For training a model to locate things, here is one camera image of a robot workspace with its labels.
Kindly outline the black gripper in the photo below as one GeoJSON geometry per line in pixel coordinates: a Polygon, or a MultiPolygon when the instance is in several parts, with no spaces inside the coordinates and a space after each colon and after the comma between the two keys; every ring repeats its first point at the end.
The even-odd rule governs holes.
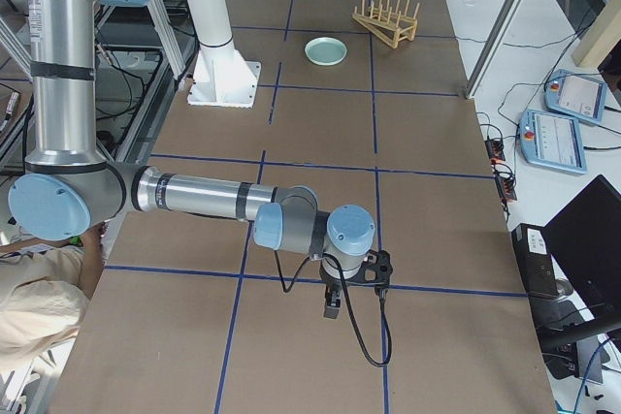
{"type": "Polygon", "coordinates": [[[339,274],[337,276],[331,275],[323,268],[319,269],[319,273],[325,283],[323,317],[336,320],[341,309],[341,298],[347,294],[346,280],[339,274]]]}

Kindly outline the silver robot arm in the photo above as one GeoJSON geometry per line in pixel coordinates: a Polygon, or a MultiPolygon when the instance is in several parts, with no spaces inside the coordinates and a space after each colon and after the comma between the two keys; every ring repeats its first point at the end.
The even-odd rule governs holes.
{"type": "Polygon", "coordinates": [[[376,227],[361,207],[320,209],[307,187],[290,188],[164,173],[130,163],[129,153],[147,110],[143,94],[131,95],[120,113],[127,124],[116,155],[97,138],[110,118],[95,100],[103,52],[96,36],[103,16],[123,8],[147,8],[162,46],[160,59],[175,78],[186,63],[163,0],[27,0],[33,83],[35,144],[24,173],[9,192],[16,221],[43,239],[65,239],[119,213],[155,209],[252,226],[254,242],[277,253],[302,254],[319,265],[325,283],[324,314],[350,307],[352,284],[373,286],[383,297],[390,279],[387,256],[375,251],[376,227]]]}

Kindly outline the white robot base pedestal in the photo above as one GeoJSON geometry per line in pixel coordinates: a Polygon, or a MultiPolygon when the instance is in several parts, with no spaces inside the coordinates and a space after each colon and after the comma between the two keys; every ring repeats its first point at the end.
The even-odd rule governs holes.
{"type": "Polygon", "coordinates": [[[199,42],[187,102],[194,106],[250,108],[261,64],[236,49],[225,0],[187,0],[199,42]]]}

